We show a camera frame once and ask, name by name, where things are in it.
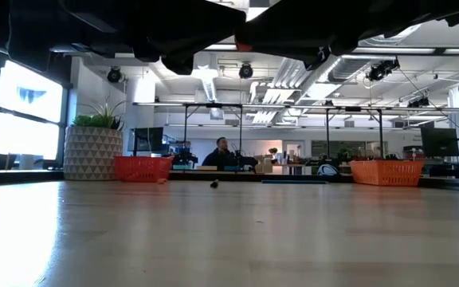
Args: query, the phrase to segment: computer monitor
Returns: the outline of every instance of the computer monitor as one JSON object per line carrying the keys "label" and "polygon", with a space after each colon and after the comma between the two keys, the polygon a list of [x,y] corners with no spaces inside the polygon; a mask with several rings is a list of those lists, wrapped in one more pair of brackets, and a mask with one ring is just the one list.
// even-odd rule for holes
{"label": "computer monitor", "polygon": [[425,157],[459,156],[455,128],[421,128],[421,138]]}
{"label": "computer monitor", "polygon": [[[134,149],[134,135],[137,136]],[[162,151],[163,128],[134,128],[129,132],[128,151]]]}

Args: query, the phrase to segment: security camera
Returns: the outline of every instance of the security camera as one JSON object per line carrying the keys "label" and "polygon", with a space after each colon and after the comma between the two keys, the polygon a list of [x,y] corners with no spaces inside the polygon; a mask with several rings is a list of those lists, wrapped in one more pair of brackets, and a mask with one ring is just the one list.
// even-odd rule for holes
{"label": "security camera", "polygon": [[124,75],[120,72],[120,67],[111,67],[108,73],[108,81],[113,84],[121,83],[125,80]]}
{"label": "security camera", "polygon": [[250,63],[242,64],[242,67],[240,68],[240,72],[238,72],[238,76],[240,76],[241,79],[249,79],[250,77],[252,77],[253,68],[251,68],[251,64]]}

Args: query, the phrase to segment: black fabric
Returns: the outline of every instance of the black fabric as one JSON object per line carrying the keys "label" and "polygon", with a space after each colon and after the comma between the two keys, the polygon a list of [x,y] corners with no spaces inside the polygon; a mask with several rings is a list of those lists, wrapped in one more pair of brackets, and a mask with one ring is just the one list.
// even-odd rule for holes
{"label": "black fabric", "polygon": [[234,167],[238,165],[235,156],[228,150],[219,152],[216,148],[211,154],[203,160],[204,166],[217,167],[218,171],[224,171],[224,167]]}

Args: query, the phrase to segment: potted plant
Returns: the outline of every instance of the potted plant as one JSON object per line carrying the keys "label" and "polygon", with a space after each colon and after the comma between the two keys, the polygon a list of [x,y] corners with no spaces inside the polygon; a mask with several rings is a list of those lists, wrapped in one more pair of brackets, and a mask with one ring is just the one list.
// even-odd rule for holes
{"label": "potted plant", "polygon": [[115,110],[105,104],[92,108],[94,115],[79,115],[66,130],[63,172],[67,180],[114,180],[114,157],[123,151],[124,123]]}

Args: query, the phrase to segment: green plant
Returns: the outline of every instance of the green plant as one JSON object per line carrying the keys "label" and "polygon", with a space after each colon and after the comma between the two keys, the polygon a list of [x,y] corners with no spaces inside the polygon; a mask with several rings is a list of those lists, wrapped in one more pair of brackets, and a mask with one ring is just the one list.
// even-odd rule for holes
{"label": "green plant", "polygon": [[76,127],[93,127],[93,128],[110,128],[121,131],[124,128],[124,122],[121,116],[115,116],[115,110],[122,104],[124,100],[119,101],[114,107],[109,107],[109,96],[105,98],[104,104],[99,104],[98,107],[90,104],[79,104],[93,109],[95,115],[79,115],[73,121],[73,126]]}

